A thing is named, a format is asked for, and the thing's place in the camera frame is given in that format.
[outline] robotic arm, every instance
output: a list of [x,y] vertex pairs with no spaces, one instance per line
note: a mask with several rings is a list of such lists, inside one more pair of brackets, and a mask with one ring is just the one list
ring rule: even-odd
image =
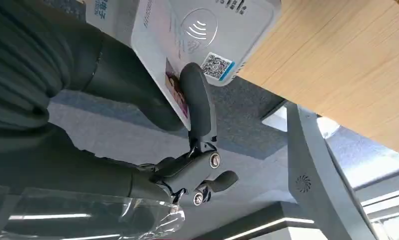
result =
[[[137,166],[79,150],[63,129],[48,123],[50,98],[62,89],[134,104],[166,131],[178,130],[182,123],[132,49],[41,2],[0,0],[0,188],[7,189],[7,197],[0,198],[0,235],[27,189],[152,200],[159,209],[161,203],[198,206],[232,186],[238,180],[232,171],[207,179],[221,158],[215,109],[201,68],[188,64],[180,84],[191,116],[187,153]],[[125,206],[139,210],[136,202]],[[80,205],[62,210],[47,202],[34,207],[39,213],[61,213]],[[29,234],[31,228],[21,223],[16,233]],[[50,226],[54,224],[42,229],[46,236],[57,230]]]

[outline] photo on card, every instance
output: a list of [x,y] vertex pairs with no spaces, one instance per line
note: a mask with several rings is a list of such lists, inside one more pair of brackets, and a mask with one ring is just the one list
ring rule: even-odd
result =
[[165,63],[165,86],[170,91],[179,108],[182,110],[183,115],[188,117],[188,104],[186,103],[184,94],[182,93],[179,79],[168,59]]

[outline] wooden tabletop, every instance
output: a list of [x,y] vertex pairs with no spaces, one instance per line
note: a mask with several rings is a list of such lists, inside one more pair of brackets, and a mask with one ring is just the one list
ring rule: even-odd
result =
[[399,152],[399,5],[282,0],[239,76]]

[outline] black sleeve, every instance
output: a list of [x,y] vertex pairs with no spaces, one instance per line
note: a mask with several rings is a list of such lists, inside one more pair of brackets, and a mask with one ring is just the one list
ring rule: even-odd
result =
[[37,187],[130,195],[137,171],[80,151],[48,123],[50,98],[65,88],[136,104],[164,129],[181,125],[129,47],[38,0],[0,0],[0,184],[38,175]]

